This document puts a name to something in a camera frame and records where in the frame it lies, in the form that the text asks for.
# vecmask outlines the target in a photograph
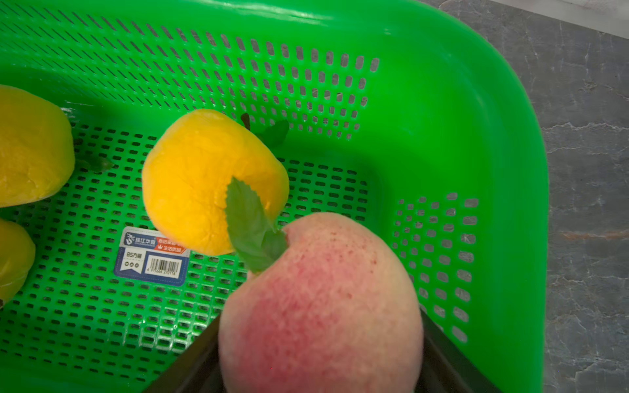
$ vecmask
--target peach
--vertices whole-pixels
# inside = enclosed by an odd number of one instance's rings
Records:
[[[408,393],[423,330],[409,277],[375,234],[333,213],[284,228],[288,249],[227,300],[229,393]]]

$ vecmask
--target green leaf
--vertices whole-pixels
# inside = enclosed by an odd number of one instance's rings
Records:
[[[227,187],[227,232],[240,260],[253,273],[266,270],[288,248],[286,236],[273,228],[258,194],[233,177]]]
[[[284,143],[286,135],[288,135],[288,129],[288,121],[280,120],[263,132],[256,134],[256,136],[260,138],[262,143],[264,143],[268,148],[272,149]]]
[[[81,154],[76,156],[77,166],[90,170],[92,172],[107,172],[114,167],[114,163],[107,158],[95,155]]]

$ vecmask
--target green plastic basket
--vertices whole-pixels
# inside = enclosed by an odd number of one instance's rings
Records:
[[[153,229],[143,159],[194,108],[247,110],[254,131],[288,119],[280,222],[363,223],[481,372],[541,391],[548,175],[517,76],[420,3],[298,3],[0,0],[0,84],[66,108],[77,153],[116,164],[0,212],[38,250],[0,311],[1,391],[140,391],[246,279],[233,256],[195,254],[182,287],[113,273],[123,228]]]

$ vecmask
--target sticker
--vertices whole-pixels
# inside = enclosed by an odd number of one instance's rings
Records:
[[[190,250],[158,231],[127,226],[122,231],[114,274],[180,287],[186,281]]]

